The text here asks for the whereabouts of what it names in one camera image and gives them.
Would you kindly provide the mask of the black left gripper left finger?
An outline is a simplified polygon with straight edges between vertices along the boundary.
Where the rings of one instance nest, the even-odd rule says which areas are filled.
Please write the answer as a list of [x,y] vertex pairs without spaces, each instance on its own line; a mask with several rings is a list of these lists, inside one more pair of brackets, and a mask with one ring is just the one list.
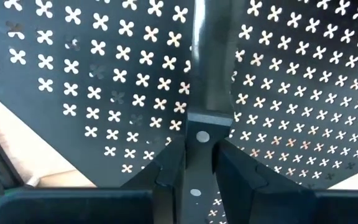
[[38,188],[0,199],[0,224],[177,224],[185,140],[176,138],[118,188]]

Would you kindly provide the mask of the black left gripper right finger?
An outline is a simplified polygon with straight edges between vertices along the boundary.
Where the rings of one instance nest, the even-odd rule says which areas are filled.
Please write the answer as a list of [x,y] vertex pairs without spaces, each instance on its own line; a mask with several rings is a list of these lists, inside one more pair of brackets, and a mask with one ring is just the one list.
[[228,224],[358,224],[358,190],[308,189],[225,139],[213,171]]

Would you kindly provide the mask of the black handled kitchen knife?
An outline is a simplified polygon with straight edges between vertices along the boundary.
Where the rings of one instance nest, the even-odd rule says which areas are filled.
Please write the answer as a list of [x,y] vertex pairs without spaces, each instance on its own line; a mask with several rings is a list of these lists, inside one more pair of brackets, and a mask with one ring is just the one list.
[[231,75],[245,0],[195,0],[180,224],[205,224],[217,183],[218,142],[234,120]]

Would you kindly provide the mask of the black perforated metal shelf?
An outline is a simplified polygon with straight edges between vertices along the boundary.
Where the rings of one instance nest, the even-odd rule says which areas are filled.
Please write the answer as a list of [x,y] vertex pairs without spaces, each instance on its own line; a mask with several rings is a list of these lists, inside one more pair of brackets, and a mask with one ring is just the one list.
[[[91,183],[0,199],[118,188],[185,140],[194,7],[0,0],[0,104]],[[231,81],[225,140],[308,189],[358,190],[358,0],[245,0]],[[228,224],[218,183],[205,224]]]

